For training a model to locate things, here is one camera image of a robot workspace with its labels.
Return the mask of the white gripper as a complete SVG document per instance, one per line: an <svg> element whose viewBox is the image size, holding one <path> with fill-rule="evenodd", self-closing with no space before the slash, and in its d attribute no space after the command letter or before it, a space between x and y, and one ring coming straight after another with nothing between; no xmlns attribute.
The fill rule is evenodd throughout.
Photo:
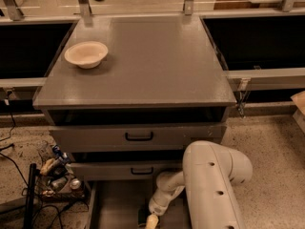
<svg viewBox="0 0 305 229"><path fill-rule="evenodd" d="M149 202L149 211L152 213L147 217L145 229L155 229L158 217L167 211L173 197L169 193L154 193Z"/></svg>

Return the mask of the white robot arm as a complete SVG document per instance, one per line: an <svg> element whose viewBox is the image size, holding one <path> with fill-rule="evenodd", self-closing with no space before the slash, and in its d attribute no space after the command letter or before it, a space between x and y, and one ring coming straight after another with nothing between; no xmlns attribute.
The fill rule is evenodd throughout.
<svg viewBox="0 0 305 229"><path fill-rule="evenodd" d="M158 175L145 229L155 229L182 192L187 196L193 229L246 229L233 187L252 175L253 165L243 153L210 141L190 144L180 172Z"/></svg>

